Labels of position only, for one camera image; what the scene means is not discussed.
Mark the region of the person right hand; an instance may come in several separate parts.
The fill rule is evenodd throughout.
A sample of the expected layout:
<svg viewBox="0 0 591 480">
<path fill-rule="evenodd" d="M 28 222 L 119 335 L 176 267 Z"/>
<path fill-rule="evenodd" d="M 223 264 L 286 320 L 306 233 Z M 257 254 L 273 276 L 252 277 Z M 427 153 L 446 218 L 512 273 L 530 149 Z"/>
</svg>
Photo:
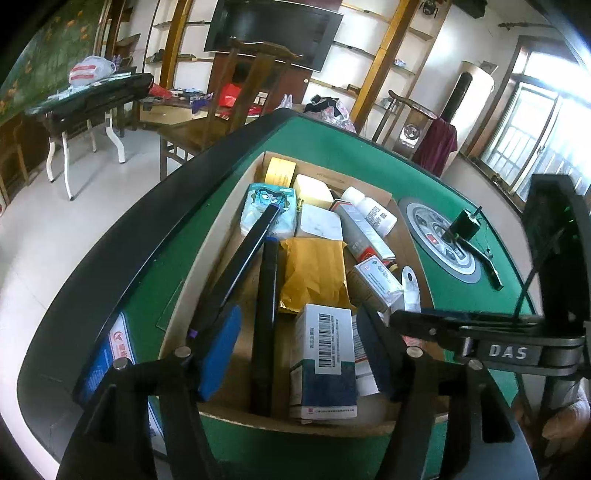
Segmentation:
<svg viewBox="0 0 591 480">
<path fill-rule="evenodd" d="M 542 429 L 542 437 L 548 441 L 544 456 L 551 458 L 558 453 L 573 450 L 590 430 L 590 404 L 584 390 L 576 400 L 550 418 Z"/>
</svg>

